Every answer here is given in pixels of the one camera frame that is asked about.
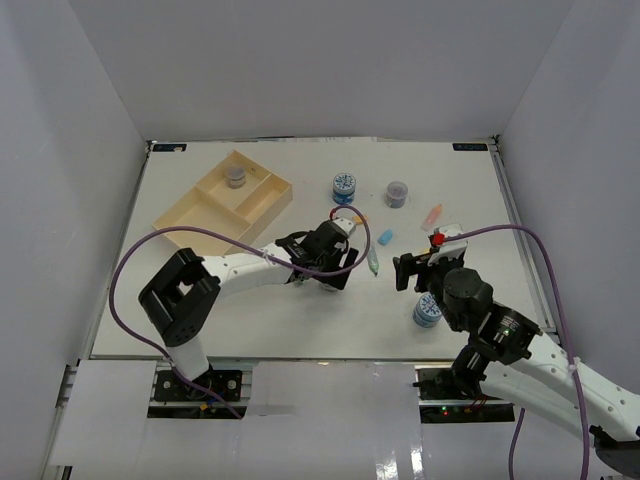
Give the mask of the blue patterned jar front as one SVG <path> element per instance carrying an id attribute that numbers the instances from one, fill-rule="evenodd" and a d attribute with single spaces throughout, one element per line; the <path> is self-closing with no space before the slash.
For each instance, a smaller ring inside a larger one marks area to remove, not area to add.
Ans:
<path id="1" fill-rule="evenodd" d="M 433 328 L 442 318 L 442 313 L 431 293 L 424 293 L 417 301 L 412 312 L 416 325 L 422 328 Z"/>

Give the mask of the blue patterned jar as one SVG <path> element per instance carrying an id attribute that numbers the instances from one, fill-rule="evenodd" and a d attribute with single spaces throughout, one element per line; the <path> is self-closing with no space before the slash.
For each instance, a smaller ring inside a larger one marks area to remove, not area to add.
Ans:
<path id="1" fill-rule="evenodd" d="M 338 205 L 352 204 L 356 192 L 356 178 L 350 173 L 337 174 L 332 182 L 332 199 Z"/>
<path id="2" fill-rule="evenodd" d="M 442 313 L 431 293 L 424 293 L 417 301 L 412 312 L 416 325 L 422 328 L 433 328 L 442 318 Z"/>

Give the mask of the blue patterned jar back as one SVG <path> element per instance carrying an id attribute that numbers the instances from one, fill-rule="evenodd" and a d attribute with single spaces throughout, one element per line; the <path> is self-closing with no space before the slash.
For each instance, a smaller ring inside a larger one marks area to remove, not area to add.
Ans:
<path id="1" fill-rule="evenodd" d="M 352 204 L 356 192 L 356 178 L 350 173 L 337 174 L 332 182 L 332 199 L 338 205 Z"/>

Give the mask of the clear paperclip jar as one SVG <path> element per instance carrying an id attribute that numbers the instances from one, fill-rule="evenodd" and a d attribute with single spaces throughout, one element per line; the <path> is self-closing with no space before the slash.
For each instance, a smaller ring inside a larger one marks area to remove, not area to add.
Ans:
<path id="1" fill-rule="evenodd" d="M 226 185 L 231 189 L 239 189 L 246 183 L 246 170 L 240 164 L 231 164 L 226 172 Z"/>
<path id="2" fill-rule="evenodd" d="M 338 292 L 338 291 L 340 291 L 340 289 L 338 289 L 337 287 L 334 287 L 334 286 L 332 286 L 330 284 L 326 284 L 326 283 L 320 283 L 319 286 L 323 290 L 328 291 L 328 292 Z"/>
<path id="3" fill-rule="evenodd" d="M 392 181 L 385 191 L 384 201 L 389 208 L 402 208 L 406 202 L 408 187 L 404 182 Z"/>

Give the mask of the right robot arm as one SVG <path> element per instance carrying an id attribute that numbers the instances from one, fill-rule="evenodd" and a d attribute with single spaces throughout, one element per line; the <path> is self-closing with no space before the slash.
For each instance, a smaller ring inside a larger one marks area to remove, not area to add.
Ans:
<path id="1" fill-rule="evenodd" d="M 496 302 L 492 287 L 450 248 L 394 258 L 396 288 L 416 281 L 451 330 L 468 335 L 452 365 L 420 374 L 424 399 L 501 398 L 586 439 L 596 456 L 627 478 L 639 476 L 639 397 L 577 359 L 537 323 Z"/>

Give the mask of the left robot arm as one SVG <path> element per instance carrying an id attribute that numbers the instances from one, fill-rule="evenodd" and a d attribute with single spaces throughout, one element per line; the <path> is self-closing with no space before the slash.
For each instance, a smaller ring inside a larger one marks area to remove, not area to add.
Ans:
<path id="1" fill-rule="evenodd" d="M 266 285 L 314 279 L 342 290 L 358 251 L 348 246 L 356 224 L 327 220 L 306 234 L 291 234 L 259 250 L 201 257 L 175 253 L 142 289 L 138 300 L 177 367 L 177 387 L 199 399 L 211 387 L 209 361 L 199 333 L 216 300 Z"/>

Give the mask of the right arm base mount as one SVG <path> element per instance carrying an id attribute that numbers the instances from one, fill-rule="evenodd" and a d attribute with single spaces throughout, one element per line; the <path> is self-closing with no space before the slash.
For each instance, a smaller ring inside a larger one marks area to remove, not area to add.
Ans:
<path id="1" fill-rule="evenodd" d="M 413 386 L 418 391 L 421 423 L 425 425 L 511 423 L 514 407 L 496 397 L 469 396 L 451 383 L 450 369 L 418 366 Z"/>

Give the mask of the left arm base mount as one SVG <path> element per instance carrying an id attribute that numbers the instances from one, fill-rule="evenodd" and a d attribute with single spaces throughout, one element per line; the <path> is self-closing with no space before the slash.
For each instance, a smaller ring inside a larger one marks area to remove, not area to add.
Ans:
<path id="1" fill-rule="evenodd" d="M 195 407 L 201 404 L 219 408 L 227 402 L 233 407 L 244 406 L 249 399 L 252 372 L 238 365 L 214 365 L 205 379 L 194 380 L 195 388 L 184 382 L 169 367 L 156 369 L 151 387 L 152 407 Z"/>

